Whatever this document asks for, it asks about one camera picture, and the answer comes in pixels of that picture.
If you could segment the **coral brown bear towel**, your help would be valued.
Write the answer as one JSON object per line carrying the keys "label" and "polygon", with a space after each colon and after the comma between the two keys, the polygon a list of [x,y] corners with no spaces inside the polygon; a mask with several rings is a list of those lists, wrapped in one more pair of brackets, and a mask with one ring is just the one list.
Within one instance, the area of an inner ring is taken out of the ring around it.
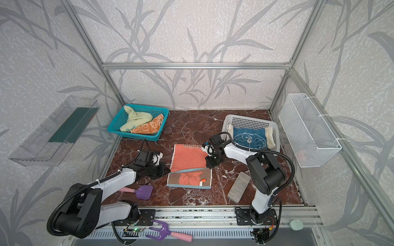
{"label": "coral brown bear towel", "polygon": [[211,189],[212,170],[206,167],[207,156],[199,145],[175,144],[167,186]]}

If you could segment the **orange patterned towel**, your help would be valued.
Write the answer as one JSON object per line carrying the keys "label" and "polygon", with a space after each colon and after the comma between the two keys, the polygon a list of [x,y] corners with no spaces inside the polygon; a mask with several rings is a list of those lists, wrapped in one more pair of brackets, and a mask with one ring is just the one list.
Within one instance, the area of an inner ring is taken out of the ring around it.
{"label": "orange patterned towel", "polygon": [[154,118],[152,121],[147,122],[145,124],[142,124],[134,129],[131,130],[131,133],[134,134],[156,134],[159,132],[162,123],[164,120],[164,115],[160,114],[156,118]]}

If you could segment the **blue cream Doraemon towel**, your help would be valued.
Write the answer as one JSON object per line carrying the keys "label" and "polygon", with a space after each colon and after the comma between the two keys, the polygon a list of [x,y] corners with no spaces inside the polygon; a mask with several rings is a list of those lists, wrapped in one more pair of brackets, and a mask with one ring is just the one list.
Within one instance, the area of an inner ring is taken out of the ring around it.
{"label": "blue cream Doraemon towel", "polygon": [[272,127],[261,129],[234,128],[227,126],[227,131],[234,142],[248,149],[274,149],[274,132]]}

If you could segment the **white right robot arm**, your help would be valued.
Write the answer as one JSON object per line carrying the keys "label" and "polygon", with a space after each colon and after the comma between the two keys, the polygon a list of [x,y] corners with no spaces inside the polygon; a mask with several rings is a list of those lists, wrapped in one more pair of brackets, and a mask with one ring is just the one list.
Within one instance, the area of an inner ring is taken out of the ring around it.
{"label": "white right robot arm", "polygon": [[254,220],[262,218],[274,205],[273,200],[280,191],[290,185],[295,176],[295,165],[286,155],[265,149],[253,149],[236,143],[228,132],[212,136],[202,143],[201,149],[208,154],[206,167],[213,169],[226,158],[245,164],[256,186],[250,213]]}

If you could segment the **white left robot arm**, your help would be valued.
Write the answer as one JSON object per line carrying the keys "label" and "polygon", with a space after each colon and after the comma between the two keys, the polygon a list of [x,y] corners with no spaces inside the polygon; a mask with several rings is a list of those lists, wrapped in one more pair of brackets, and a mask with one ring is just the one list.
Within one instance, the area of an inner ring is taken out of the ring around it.
{"label": "white left robot arm", "polygon": [[49,216],[48,233],[82,239],[95,229],[118,220],[137,221],[140,212],[136,203],[126,200],[104,205],[103,201],[118,191],[129,191],[129,185],[145,177],[155,180],[169,174],[170,169],[161,163],[162,157],[159,151],[140,150],[130,164],[121,166],[116,173],[86,185],[72,185]]}

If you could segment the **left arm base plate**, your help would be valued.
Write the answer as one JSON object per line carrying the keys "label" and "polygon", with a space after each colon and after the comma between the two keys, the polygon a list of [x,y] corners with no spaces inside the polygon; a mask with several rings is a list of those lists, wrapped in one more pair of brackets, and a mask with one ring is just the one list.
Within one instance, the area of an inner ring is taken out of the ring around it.
{"label": "left arm base plate", "polygon": [[114,226],[120,238],[138,238],[143,232],[152,226],[152,220],[155,218],[155,209],[139,210],[139,215],[132,216],[123,220],[114,222]]}

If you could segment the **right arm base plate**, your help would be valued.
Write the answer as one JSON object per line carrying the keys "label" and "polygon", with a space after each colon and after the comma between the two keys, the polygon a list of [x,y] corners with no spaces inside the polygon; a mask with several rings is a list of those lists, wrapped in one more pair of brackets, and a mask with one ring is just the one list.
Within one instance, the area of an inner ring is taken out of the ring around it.
{"label": "right arm base plate", "polygon": [[255,225],[260,225],[260,226],[273,226],[277,225],[278,223],[278,217],[276,214],[275,209],[269,208],[267,211],[265,211],[262,214],[259,214],[257,211],[254,209],[243,209],[240,207],[235,208],[235,214],[236,214],[236,220],[237,220],[237,225],[241,226],[255,226]]}

